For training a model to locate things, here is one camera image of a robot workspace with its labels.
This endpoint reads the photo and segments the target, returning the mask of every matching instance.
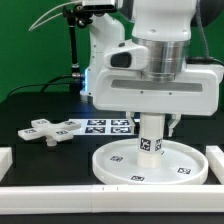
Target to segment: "green wall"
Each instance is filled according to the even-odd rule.
[[[0,14],[0,101],[13,88],[21,85],[44,83],[70,73],[70,46],[66,21],[59,17],[43,27],[29,32],[31,24],[63,0],[1,0]],[[125,24],[126,37],[130,37],[132,24],[120,18]],[[211,55],[224,61],[224,13],[205,32]],[[82,70],[89,61],[88,29],[77,29],[79,62]],[[190,54],[203,55],[197,29],[192,29]],[[24,91],[39,91],[40,88]]]

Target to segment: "round white tray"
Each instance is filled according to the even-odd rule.
[[[203,184],[208,161],[198,150],[163,140],[161,165],[142,168],[137,165],[138,139],[102,146],[93,155],[93,172],[105,184]]]

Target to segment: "blue light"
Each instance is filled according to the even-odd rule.
[[[85,89],[85,92],[87,92],[87,88],[88,88],[88,79],[87,79],[88,69],[85,70],[84,74],[85,74],[84,89]]]

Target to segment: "white cylinder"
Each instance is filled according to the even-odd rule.
[[[165,114],[142,113],[137,163],[143,168],[160,166]]]

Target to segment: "cable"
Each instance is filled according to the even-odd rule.
[[[61,4],[61,5],[58,5],[58,6],[54,7],[54,8],[52,8],[51,10],[47,11],[46,13],[44,13],[39,19],[37,19],[37,21],[29,28],[29,31],[33,31],[37,27],[39,27],[39,26],[49,22],[50,20],[58,17],[59,14],[57,14],[56,16],[52,16],[51,18],[49,18],[49,19],[39,23],[44,17],[46,17],[47,15],[49,15],[51,12],[55,11],[56,9],[59,9],[59,8],[61,8],[63,6],[73,5],[75,3],[81,3],[81,2],[82,2],[82,0],[73,0],[72,2],[67,2],[67,3]]]
[[[214,59],[213,61],[218,63],[218,64],[220,64],[220,65],[222,65],[224,67],[224,62],[222,62],[222,61],[220,61],[218,59]]]
[[[31,85],[25,85],[25,86],[19,86],[16,87],[15,89],[11,90],[8,94],[6,99],[8,99],[15,91],[23,88],[28,88],[28,87],[38,87],[38,86],[44,86],[44,85],[49,85],[49,86],[59,86],[59,85],[69,85],[71,84],[70,82],[65,82],[65,83],[41,83],[41,84],[31,84]]]
[[[30,27],[29,31],[31,32],[31,31],[35,30],[36,28],[38,28],[38,27],[44,25],[45,23],[47,23],[47,22],[49,22],[49,21],[51,21],[51,20],[53,20],[53,19],[55,19],[55,18],[57,18],[58,16],[61,16],[61,15],[62,15],[62,13],[58,13],[57,15],[52,16],[52,17],[50,17],[49,19],[44,20],[43,22],[37,24],[36,26],[34,26],[34,27],[32,27],[32,28]]]
[[[196,20],[197,20],[197,25],[199,29],[199,33],[202,39],[202,43],[204,46],[204,51],[205,51],[205,57],[209,58],[209,48],[208,48],[208,42],[205,36],[205,32],[202,26],[202,21],[201,21],[201,8],[200,8],[200,0],[197,0],[196,3]]]
[[[40,90],[41,93],[43,93],[49,86],[49,84],[59,81],[61,79],[68,79],[68,78],[73,78],[72,75],[65,75],[65,76],[59,76],[56,78],[51,79],[46,85],[43,86],[43,88]]]

